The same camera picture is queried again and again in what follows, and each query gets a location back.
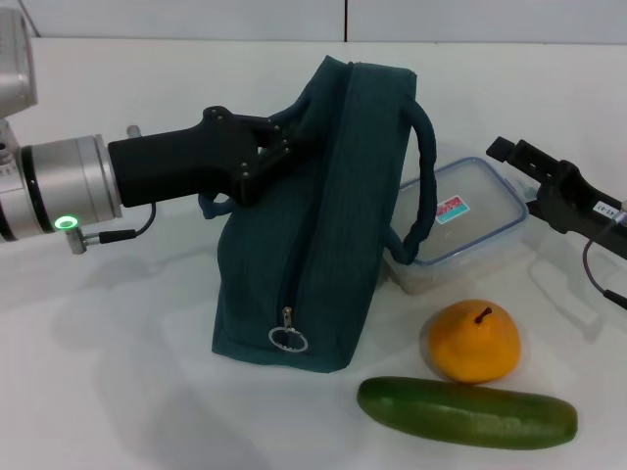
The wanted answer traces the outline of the green cucumber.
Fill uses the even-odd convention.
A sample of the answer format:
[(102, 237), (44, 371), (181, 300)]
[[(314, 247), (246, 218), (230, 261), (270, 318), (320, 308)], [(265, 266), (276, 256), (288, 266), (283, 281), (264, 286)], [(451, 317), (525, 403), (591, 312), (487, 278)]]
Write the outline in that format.
[(578, 413), (562, 399), (435, 380), (369, 378), (357, 402), (393, 430), (471, 447), (544, 449), (572, 441), (578, 431)]

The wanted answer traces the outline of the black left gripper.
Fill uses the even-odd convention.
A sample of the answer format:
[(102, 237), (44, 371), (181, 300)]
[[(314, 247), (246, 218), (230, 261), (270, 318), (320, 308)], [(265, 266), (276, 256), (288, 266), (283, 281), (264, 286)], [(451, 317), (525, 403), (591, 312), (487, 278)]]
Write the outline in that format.
[[(259, 147), (273, 148), (259, 153)], [(206, 108), (190, 128), (113, 141), (108, 152), (125, 207), (201, 193), (256, 202), (293, 166), (293, 150), (278, 122), (224, 107)]]

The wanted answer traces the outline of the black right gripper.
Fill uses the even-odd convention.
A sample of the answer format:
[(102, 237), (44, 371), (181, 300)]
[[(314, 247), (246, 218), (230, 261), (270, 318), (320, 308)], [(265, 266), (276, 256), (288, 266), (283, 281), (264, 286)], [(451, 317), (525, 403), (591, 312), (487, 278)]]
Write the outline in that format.
[(541, 184), (537, 197), (526, 203), (530, 215), (561, 234), (575, 232), (594, 239), (627, 260), (627, 227), (615, 226), (601, 235), (612, 215), (595, 210), (601, 203), (603, 208), (618, 211), (620, 202), (590, 185), (576, 165), (559, 162), (524, 140), (513, 143), (504, 137), (498, 137), (486, 155), (515, 167)]

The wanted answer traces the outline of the orange pear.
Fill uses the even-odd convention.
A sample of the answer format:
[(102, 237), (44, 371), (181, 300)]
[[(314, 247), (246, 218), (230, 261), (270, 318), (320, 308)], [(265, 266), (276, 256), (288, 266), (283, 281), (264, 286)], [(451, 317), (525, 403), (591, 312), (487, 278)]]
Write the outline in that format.
[(437, 312), (427, 329), (426, 346), (443, 375), (472, 385), (506, 377), (522, 355), (512, 316), (485, 300), (464, 300)]

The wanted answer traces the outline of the clear plastic food container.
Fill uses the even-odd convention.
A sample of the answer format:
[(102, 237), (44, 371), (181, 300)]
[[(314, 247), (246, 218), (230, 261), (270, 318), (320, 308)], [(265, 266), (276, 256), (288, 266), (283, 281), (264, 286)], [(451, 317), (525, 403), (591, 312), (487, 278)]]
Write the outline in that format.
[(516, 244), (528, 209), (513, 187), (486, 161), (468, 157), (435, 171), (437, 210), (415, 260), (384, 254), (391, 278), (418, 295), (496, 261)]

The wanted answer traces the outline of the dark teal fabric lunch bag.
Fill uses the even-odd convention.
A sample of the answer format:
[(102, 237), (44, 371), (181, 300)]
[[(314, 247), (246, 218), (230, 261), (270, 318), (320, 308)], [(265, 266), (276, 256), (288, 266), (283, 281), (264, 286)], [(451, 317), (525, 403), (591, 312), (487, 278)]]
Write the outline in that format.
[(434, 224), (436, 137), (408, 69), (326, 58), (276, 115), (297, 169), (226, 216), (215, 354), (318, 373), (347, 367), (383, 256), (411, 263)]

